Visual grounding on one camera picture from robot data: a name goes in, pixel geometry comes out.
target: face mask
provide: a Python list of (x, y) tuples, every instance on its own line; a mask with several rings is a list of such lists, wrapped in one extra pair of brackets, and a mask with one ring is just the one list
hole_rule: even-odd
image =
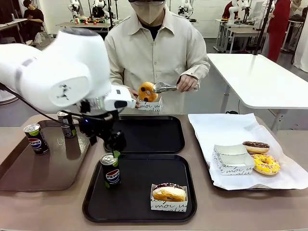
[(135, 1), (131, 6), (139, 18), (151, 24), (164, 9), (165, 1)]

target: glazed donut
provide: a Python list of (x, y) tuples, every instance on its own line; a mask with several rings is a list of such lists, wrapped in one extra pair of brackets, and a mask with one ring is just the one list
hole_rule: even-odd
[(245, 141), (243, 145), (249, 153), (267, 153), (270, 148), (267, 143), (261, 142)]
[(152, 192), (153, 198), (160, 201), (185, 201), (186, 192), (177, 184), (164, 183), (157, 185)]
[(146, 102), (154, 102), (158, 98), (158, 94), (153, 92), (153, 83), (144, 82), (139, 87), (139, 99)]
[(275, 175), (280, 170), (279, 163), (270, 155), (266, 154), (253, 154), (255, 161), (255, 171), (264, 175)]

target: red clothing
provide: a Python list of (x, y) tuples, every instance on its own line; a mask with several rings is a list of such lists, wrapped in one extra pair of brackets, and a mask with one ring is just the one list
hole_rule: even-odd
[(232, 1), (228, 3), (228, 5), (226, 5), (225, 7), (225, 11), (223, 12), (222, 18), (230, 18), (230, 12), (229, 12), (229, 8), (232, 7)]
[(290, 0), (277, 0), (275, 10), (273, 12), (274, 18), (269, 22), (269, 54), (268, 59), (277, 62), (280, 54), (280, 48), (283, 44), (285, 31), (288, 27), (288, 20), (290, 15)]

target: soda can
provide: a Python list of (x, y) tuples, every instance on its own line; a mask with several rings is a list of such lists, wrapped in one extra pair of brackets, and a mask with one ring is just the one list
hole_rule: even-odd
[(48, 144), (41, 132), (39, 124), (30, 124), (26, 126), (24, 132), (37, 155), (43, 155), (49, 151)]
[(119, 161), (112, 153), (102, 155), (100, 159), (105, 185), (107, 188), (114, 188), (121, 183)]
[(64, 136), (66, 138), (73, 138), (76, 135), (76, 128), (73, 125), (72, 115), (65, 112), (57, 113), (58, 119), (61, 122), (61, 128)]

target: metal tongs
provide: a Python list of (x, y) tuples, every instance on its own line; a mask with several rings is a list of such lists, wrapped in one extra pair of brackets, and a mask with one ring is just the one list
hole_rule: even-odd
[[(195, 90), (198, 90), (199, 89), (199, 85), (197, 85), (195, 88)], [(158, 83), (155, 83), (154, 86), (153, 86), (153, 92), (154, 93), (162, 93), (162, 92), (167, 92), (167, 91), (175, 91), (177, 90), (177, 86), (176, 85), (170, 85), (170, 84), (167, 84), (167, 83), (163, 83), (163, 82), (158, 82)]]

